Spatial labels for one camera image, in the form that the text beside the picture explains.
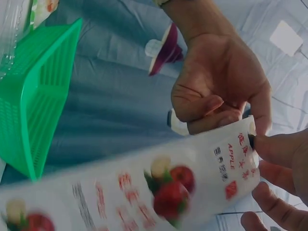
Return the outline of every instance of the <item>red chinese characters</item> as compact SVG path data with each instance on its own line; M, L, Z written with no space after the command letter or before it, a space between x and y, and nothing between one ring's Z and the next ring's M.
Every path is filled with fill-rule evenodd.
M124 206L118 207L116 211L122 220L123 231L139 230L136 221L129 216L128 211Z
M139 213L144 229L148 230L156 225L156 221L151 216L149 209L145 204L139 202L139 191L136 187L132 185L131 175L128 173L120 174L118 176L119 187L123 191L123 194L130 206L137 207L137 212ZM128 210L125 206L117 209L117 213L122 220L123 231L137 231L139 227L136 221L131 218L128 214Z
M229 147L229 156L230 156L230 168L235 169L233 147L231 144L228 144L228 147Z
M131 186L131 176L128 173L120 174L118 176L120 189L123 191L125 187Z
M107 219L106 211L105 211L105 201L103 188L99 182L95 183L96 196L97 196L97 209L100 214L100 217L103 219Z
M237 184L235 180L226 186L225 193L227 200L231 200L237 194Z
M245 164L245 161L244 160L242 160L242 161L240 161L240 168L243 168L244 167L244 164Z
M248 152L248 146L246 145L246 146L243 147L242 149L243 149L243 153L244 153L244 155L245 155L245 157L246 157L246 154L247 154L247 152Z
M243 143L245 142L245 139L244 139L243 134L242 134L242 133L240 133L240 134L238 135L238 138L239 138L240 145L242 146L242 145L243 145Z
M247 170L246 172L243 173L242 177L244 180L247 180L249 176L249 170Z
M143 227L146 230L153 228L156 224L156 221L151 216L149 209L146 207L146 205L139 205L139 212L143 216Z
M251 172L251 176L252 177L254 177L255 176L255 172L257 171L257 169L256 168L252 168L251 170L250 170L250 172Z
M130 205L132 205L132 203L134 201L138 201L139 198L139 192L137 189L130 189L125 191L125 197L128 200L128 202L130 203Z

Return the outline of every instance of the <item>fingernail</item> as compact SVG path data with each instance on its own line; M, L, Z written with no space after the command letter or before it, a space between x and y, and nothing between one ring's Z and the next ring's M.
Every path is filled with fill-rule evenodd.
M219 121L218 127L226 126L236 121L237 121L236 118L233 118L232 116L228 116L227 118L224 118L221 121Z
M209 108L213 108L213 107L217 106L218 104L221 104L221 99L219 99L219 98L213 98L213 99L210 100L210 102L208 103L208 107L209 107Z

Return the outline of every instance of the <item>red apple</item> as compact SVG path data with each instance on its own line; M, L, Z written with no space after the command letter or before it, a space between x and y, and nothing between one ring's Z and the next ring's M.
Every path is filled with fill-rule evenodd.
M30 213L26 217L29 230L55 231L52 221L41 213Z
M165 219L178 219L187 209L189 193L178 181L163 185L154 197L154 211Z
M170 171L174 181L179 181L189 193L192 193L195 188L195 180L193 171L186 166L176 166Z

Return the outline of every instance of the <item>blue bedsheet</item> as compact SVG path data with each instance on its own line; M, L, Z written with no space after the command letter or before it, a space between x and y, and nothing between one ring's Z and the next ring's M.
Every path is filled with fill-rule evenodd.
M308 55L308 9L300 0L216 0L243 40L256 53L273 88L273 130L291 133L308 124L308 60L291 58L269 41L281 20L304 39ZM82 17L70 93L55 133L45 174L88 161L168 142L180 137L167 126L171 88L182 60L167 62L149 76L153 58L145 52L150 40L161 41L171 20L150 0L61 0L48 25ZM178 33L177 45L187 47ZM24 177L7 167L2 184ZM286 201L302 203L275 189ZM259 211L251 196L217 216L202 230L241 230L240 216ZM268 227L274 223L263 213Z

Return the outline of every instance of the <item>finger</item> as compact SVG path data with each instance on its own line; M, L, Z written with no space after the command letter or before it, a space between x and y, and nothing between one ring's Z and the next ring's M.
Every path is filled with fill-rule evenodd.
M241 224L246 231L268 231L254 212L244 213L241 218Z
M271 128L271 90L266 82L263 88L248 102L251 105L251 113L255 118L257 135L265 135Z
M223 104L222 98L217 95L210 95L195 101L173 97L172 102L177 118L182 122L200 119Z
M291 169L279 165L273 165L264 160L260 161L259 169L261 176L270 183L297 196Z
M282 228L308 230L308 212L297 210L278 198L266 183L260 183L252 195L260 208Z
M191 135L195 135L234 123L236 121L239 121L237 114L226 111L187 123L187 128Z
M245 104L240 104L238 107L231 107L229 105L227 105L226 103L224 103L222 106L220 106L216 112L224 112L224 111L231 111L233 113L235 113L239 119L242 119L243 117L243 112L244 112L244 107Z
M294 154L307 138L307 131L272 137L256 136L255 150L267 162L291 168Z

